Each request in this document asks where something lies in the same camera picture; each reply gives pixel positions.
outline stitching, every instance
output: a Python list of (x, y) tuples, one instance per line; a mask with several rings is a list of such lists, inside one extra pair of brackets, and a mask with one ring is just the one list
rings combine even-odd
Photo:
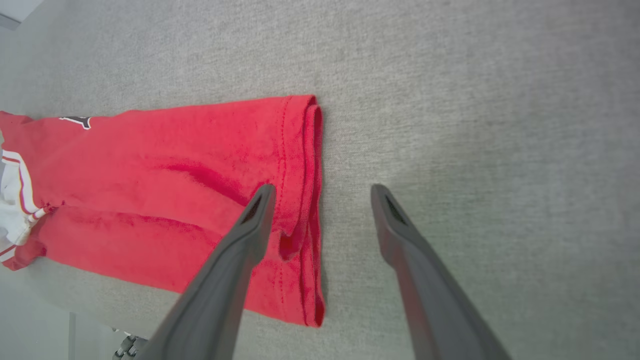
[(19, 238), (21, 238), (21, 237), (23, 237), (26, 233), (28, 233), (28, 232), (30, 232), (30, 231), (31, 231), (31, 227), (27, 226), (27, 228), (26, 228), (25, 230), (23, 230), (23, 231), (20, 233), (20, 235), (18, 235), (18, 239), (19, 239)]
[(290, 100), (291, 98), (288, 97), (287, 102), (285, 102), (284, 104), (284, 108), (282, 110), (282, 127), (280, 128), (280, 136), (282, 138), (282, 161), (284, 162), (284, 169), (282, 170), (282, 181), (280, 182), (280, 196), (279, 196), (280, 200), (282, 200), (282, 196), (284, 193), (284, 191), (282, 190), (284, 188), (284, 178), (287, 175), (287, 154), (286, 154), (285, 144), (284, 144), (284, 120), (287, 115), (287, 106), (289, 105)]
[[(284, 165), (284, 169), (282, 170), (282, 181), (280, 183), (280, 194), (279, 194), (280, 195), (279, 196), (280, 200), (278, 200), (278, 204), (279, 205), (282, 205), (282, 196), (283, 196), (283, 193), (284, 193), (284, 190), (283, 190), (284, 189), (284, 179), (285, 179), (285, 176), (287, 175), (287, 155), (286, 155), (286, 152), (285, 152), (285, 143), (284, 143), (284, 120), (285, 120), (286, 115), (287, 115), (287, 106), (289, 105), (289, 101), (290, 100), (291, 100), (291, 97), (287, 97), (287, 100), (284, 103), (284, 107), (282, 109), (282, 127), (280, 128), (280, 136), (281, 136), (281, 139), (282, 139), (282, 161), (284, 163), (283, 164)], [(280, 162), (278, 162), (278, 173), (280, 172), (279, 169), (280, 169)], [(278, 255), (280, 255), (280, 243), (278, 243)], [(280, 299), (281, 299), (281, 302), (280, 302), (281, 308), (280, 308), (280, 310), (281, 310), (281, 313), (282, 313), (283, 317), (285, 318), (285, 321), (287, 321), (287, 311), (285, 311), (285, 309), (284, 309), (284, 289), (282, 288), (282, 283), (283, 283), (283, 280), (282, 280), (282, 264), (280, 264)]]

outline seam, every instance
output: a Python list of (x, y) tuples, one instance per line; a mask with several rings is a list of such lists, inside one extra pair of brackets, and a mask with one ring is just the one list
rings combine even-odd
[[(21, 239), (25, 234), (28, 234), (30, 231), (31, 231), (31, 227), (30, 227), (30, 226), (27, 226), (27, 228), (26, 228), (25, 230), (22, 230), (22, 232), (20, 233), (20, 235), (18, 235), (18, 238), (16, 239), (16, 241), (19, 241), (19, 239)], [(26, 243), (27, 243), (27, 241), (26, 241), (26, 240), (28, 240), (28, 239), (25, 239), (25, 241), (24, 241), (24, 243), (23, 243), (23, 244), (17, 244), (17, 243), (15, 243), (15, 244), (16, 244), (17, 246), (22, 246), (22, 245), (24, 245), (24, 244), (26, 244)]]
[(303, 254), (302, 254), (302, 250), (300, 250), (300, 277), (298, 278), (298, 287), (300, 288), (300, 301), (302, 302), (302, 321), (305, 322), (306, 326), (309, 326), (309, 322), (307, 321), (307, 300), (305, 298), (305, 286), (304, 286), (304, 281), (302, 276), (303, 262), (304, 262)]
[[(282, 196), (284, 194), (284, 179), (285, 176), (287, 175), (287, 155), (286, 155), (286, 146), (285, 146), (285, 142), (284, 142), (284, 122), (287, 116), (287, 106), (289, 105), (289, 101), (291, 100), (291, 97), (287, 97), (285, 103), (284, 103), (284, 107), (282, 108), (282, 126), (280, 128), (280, 138), (282, 140), (282, 161), (283, 161), (283, 170), (282, 170), (282, 181), (280, 182), (280, 194), (279, 194), (279, 200), (278, 200), (278, 204), (282, 206)], [(280, 256), (280, 239), (278, 239), (278, 256)], [(284, 304), (284, 289), (282, 286), (283, 280), (282, 280), (282, 262), (279, 261), (280, 263), (280, 312), (282, 313), (282, 316), (284, 317), (285, 321), (287, 321), (287, 311), (285, 309), (285, 304)]]

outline black logo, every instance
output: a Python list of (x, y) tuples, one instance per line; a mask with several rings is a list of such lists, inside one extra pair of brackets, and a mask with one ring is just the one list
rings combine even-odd
[(60, 120), (68, 120), (71, 122), (75, 122), (76, 124), (82, 124), (82, 127), (85, 130), (91, 129), (91, 124), (89, 124), (89, 120), (91, 120), (91, 117), (66, 116), (66, 117), (61, 117)]

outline fabric fold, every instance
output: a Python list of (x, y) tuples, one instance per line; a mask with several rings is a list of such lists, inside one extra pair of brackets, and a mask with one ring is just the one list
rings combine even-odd
[(182, 292), (256, 189), (271, 183), (272, 233), (245, 307), (322, 324), (322, 114), (313, 95), (114, 117), (33, 121), (0, 113), (0, 129), (3, 153), (20, 154), (30, 174), (20, 194), (31, 199), (23, 201), (41, 217), (26, 244), (5, 256), (7, 267), (46, 255)]

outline metal part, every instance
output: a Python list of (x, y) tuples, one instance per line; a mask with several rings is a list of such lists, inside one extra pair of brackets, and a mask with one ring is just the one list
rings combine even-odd
[(231, 359), (253, 267), (271, 232), (275, 187), (261, 186), (138, 360)]
[(124, 340), (122, 340), (122, 343), (120, 344), (120, 348), (118, 349), (118, 351), (115, 352), (115, 354), (113, 354), (113, 356), (117, 356), (118, 358), (121, 358), (127, 351), (129, 351), (129, 349), (131, 349), (131, 347), (133, 346), (134, 342), (137, 339), (138, 337), (135, 335), (127, 336)]
[(371, 207), (380, 252), (400, 283), (415, 358), (510, 359), (389, 189), (372, 186)]
[(148, 342), (147, 339), (137, 338), (136, 341), (134, 341), (133, 346), (138, 350), (141, 350), (145, 348), (145, 346), (147, 345), (147, 342)]

